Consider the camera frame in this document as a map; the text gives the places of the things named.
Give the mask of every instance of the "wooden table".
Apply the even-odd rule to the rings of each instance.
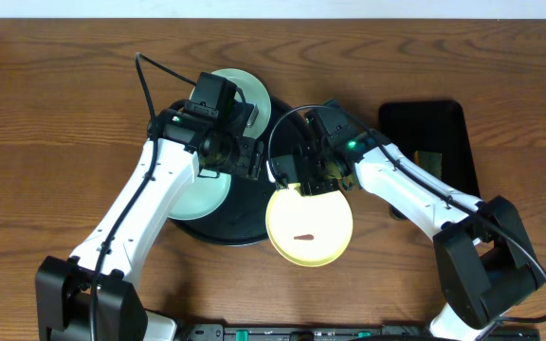
[[[544,21],[0,20],[0,340],[36,339],[37,267],[69,255],[136,165],[136,51],[194,79],[241,68],[291,105],[336,98],[372,125],[386,101],[455,98],[483,199],[515,203],[546,266]],[[191,90],[146,69],[157,108]],[[347,198],[352,242],[315,269],[269,242],[213,246],[166,224],[143,304],[229,324],[429,321],[444,305],[430,241],[383,201]],[[545,311],[540,290],[511,314]]]

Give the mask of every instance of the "black cable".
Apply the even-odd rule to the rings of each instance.
[[[113,227],[111,227],[111,231],[109,231],[109,234],[106,236],[106,239],[102,244],[100,245],[100,252],[99,257],[96,260],[96,265],[94,267],[94,275],[92,277],[92,284],[90,286],[90,295],[91,295],[91,304],[90,304],[90,337],[92,338],[92,341],[98,340],[98,333],[97,333],[97,307],[98,307],[98,283],[100,278],[100,272],[102,271],[102,265],[104,264],[104,257],[106,256],[107,252],[109,251],[109,247],[111,246],[111,242],[113,241],[115,234],[117,233],[119,227],[121,226],[121,223],[123,223],[123,220],[128,215],[128,212],[130,209],[132,209],[132,206],[137,201],[138,197],[142,193],[142,191],[147,187],[147,184],[149,181],[151,181],[153,177],[153,173],[155,171],[155,166],[157,163],[157,154],[159,149],[159,143],[158,143],[158,129],[157,129],[157,120],[155,117],[155,108],[153,106],[153,100],[151,99],[151,92],[149,91],[149,87],[147,86],[147,82],[144,79],[144,75],[142,74],[142,68],[140,67],[140,59],[143,59],[156,67],[160,68],[161,70],[164,70],[168,72],[169,74],[179,78],[182,81],[185,81],[191,85],[195,85],[194,81],[191,81],[183,76],[178,75],[177,73],[173,72],[172,70],[168,69],[167,67],[156,63],[149,58],[143,56],[139,52],[136,54],[135,62],[136,62],[136,71],[138,73],[138,77],[140,78],[140,84],[142,85],[142,90],[144,91],[144,96],[147,99],[147,106],[149,107],[149,116],[151,117],[152,122],[152,133],[151,133],[151,140],[153,141],[153,156],[151,157],[151,164],[149,165],[149,170],[147,170],[147,173],[144,176],[144,179],[136,189],[136,192],[130,198],[130,201],[126,205],[126,207],[121,211],[119,214],[118,219],[113,224]]]
[[[303,110],[303,109],[330,109],[330,107],[327,107],[327,106],[323,106],[323,105],[303,105],[303,106],[300,106],[300,107],[297,107],[297,108],[294,108],[292,110],[290,110],[289,112],[283,114],[278,120],[277,122],[275,123],[275,125],[273,126],[273,129],[271,130],[271,136],[269,137],[269,145],[267,146],[268,147],[268,156],[267,156],[267,159],[268,159],[268,163],[269,163],[269,168],[271,170],[271,175],[273,175],[273,178],[275,179],[275,181],[278,183],[278,184],[281,184],[284,188],[287,188],[287,186],[281,181],[279,175],[275,172],[275,167],[273,165],[273,162],[272,162],[272,157],[271,157],[271,141],[273,140],[273,134],[275,133],[275,129],[277,128],[277,126],[280,124],[280,122],[286,118],[287,116],[293,114],[293,113],[296,113],[297,111],[299,110]],[[484,217],[482,217],[481,215],[477,214],[477,212],[471,210],[470,208],[466,207],[466,206],[463,206],[461,205],[460,203],[457,203],[455,202],[453,199],[452,199],[452,196],[451,195],[445,195],[444,193],[442,193],[441,191],[439,191],[438,189],[436,189],[435,187],[429,185],[426,181],[424,181],[423,179],[419,178],[418,176],[412,174],[410,171],[408,171],[404,165],[402,165],[401,161],[398,160],[398,159],[394,159],[391,154],[389,153],[389,151],[387,151],[387,149],[385,148],[385,146],[380,143],[380,141],[378,140],[378,138],[376,138],[376,135],[373,133],[373,129],[370,128],[366,123],[364,123],[362,120],[360,120],[359,118],[347,113],[346,111],[342,110],[342,109],[339,109],[340,112],[345,115],[346,117],[350,118],[352,121],[354,121],[355,123],[357,123],[357,125],[359,125],[367,134],[368,136],[374,141],[374,144],[380,148],[380,151],[383,153],[383,155],[385,155],[385,157],[387,157],[387,159],[389,159],[389,161],[393,164],[393,166],[395,168],[397,168],[398,170],[402,171],[410,180],[414,181],[416,184],[420,185],[421,187],[423,187],[424,189],[428,190],[429,192],[431,192],[433,195],[437,196],[438,198],[440,198],[441,200],[443,200],[444,202],[446,202],[447,205],[451,205],[451,206],[454,206],[456,207],[457,209],[459,209],[461,212],[465,213],[466,215],[468,215],[469,217],[477,220],[479,223],[483,224],[486,228],[488,228],[489,230],[492,230],[493,232],[497,233],[499,236],[503,237],[504,239],[506,239],[508,242],[510,242],[511,244],[513,244],[518,250],[519,252],[521,252],[527,259],[528,261],[530,261],[530,266],[534,265],[534,267],[537,269],[537,271],[540,273],[540,275],[542,276],[543,278],[543,281],[545,282],[545,285],[546,285],[546,271],[545,269],[542,267],[542,265],[540,264],[540,262],[538,262],[538,260],[536,260],[517,240],[517,238],[515,236],[513,236],[513,234],[509,231],[505,231],[504,229],[502,229],[501,227],[493,224],[492,222],[488,221],[487,219],[485,219]],[[546,314],[543,315],[543,316],[540,316],[540,317],[512,317],[512,316],[501,316],[499,317],[498,319],[499,322],[518,322],[518,323],[542,323],[542,322],[546,322]]]
[[[490,326],[487,327],[487,329],[485,331],[483,331],[481,334],[479,334],[474,341],[483,341],[485,339],[488,338],[488,336],[490,336],[492,334],[492,332],[494,332],[494,330],[501,326],[502,325],[502,321],[499,321],[498,319],[494,322],[492,322],[492,324]]]
[[[171,74],[172,76],[174,76],[174,77],[180,79],[181,81],[187,82],[187,83],[189,83],[189,84],[192,85],[192,86],[197,85],[196,82],[191,81],[190,79],[188,79],[188,78],[186,78],[186,77],[184,77],[184,76],[182,76],[182,75],[180,75],[180,74],[177,74],[177,73],[173,72],[171,69],[167,68],[166,66],[164,66],[164,65],[162,65],[162,64],[160,64],[160,63],[158,63],[158,62],[153,61],[152,59],[150,59],[150,58],[147,57],[147,56],[143,56],[142,54],[140,54],[140,52],[138,52],[137,55],[140,57],[140,59],[143,59],[143,60],[145,60],[146,62],[151,63],[153,66],[159,68],[160,70],[166,71],[167,73],[169,73],[169,74]]]

